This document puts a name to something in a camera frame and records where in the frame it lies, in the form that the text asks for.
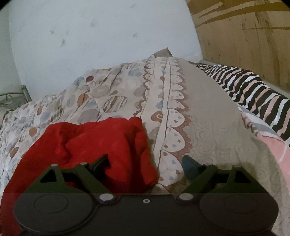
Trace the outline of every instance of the striped fabric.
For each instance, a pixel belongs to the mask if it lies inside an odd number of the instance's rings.
[[[198,65],[234,102],[267,123],[290,145],[290,100],[276,93],[252,71],[223,65]]]

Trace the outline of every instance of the black device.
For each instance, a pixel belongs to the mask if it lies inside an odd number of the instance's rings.
[[[103,155],[73,169],[48,167],[15,202],[20,235],[274,235],[277,203],[242,167],[219,170],[184,156],[191,185],[181,194],[114,195],[99,181],[108,165]]]

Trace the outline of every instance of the wall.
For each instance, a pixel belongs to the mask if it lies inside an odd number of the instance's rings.
[[[174,56],[202,59],[185,0],[12,0],[10,35],[32,99],[60,92],[92,68],[166,47]]]
[[[9,35],[9,8],[0,10],[0,94],[20,91]]]
[[[281,0],[188,2],[205,60],[290,91],[290,9]]]

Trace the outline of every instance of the patterned bedspread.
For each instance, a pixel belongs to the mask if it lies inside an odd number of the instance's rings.
[[[181,192],[189,185],[180,164],[184,154],[219,168],[242,165],[279,204],[273,231],[289,235],[290,199],[275,158],[245,128],[236,104],[221,87],[183,59],[151,56],[94,69],[59,95],[0,115],[0,197],[20,159],[48,125],[138,116],[159,173],[152,193]]]

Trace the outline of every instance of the white wall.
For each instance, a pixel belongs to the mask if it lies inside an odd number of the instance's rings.
[[[92,68],[166,47],[174,56],[202,59],[185,0],[12,0],[10,36],[32,99],[60,92]]]
[[[9,35],[9,8],[0,10],[0,94],[20,91]]]

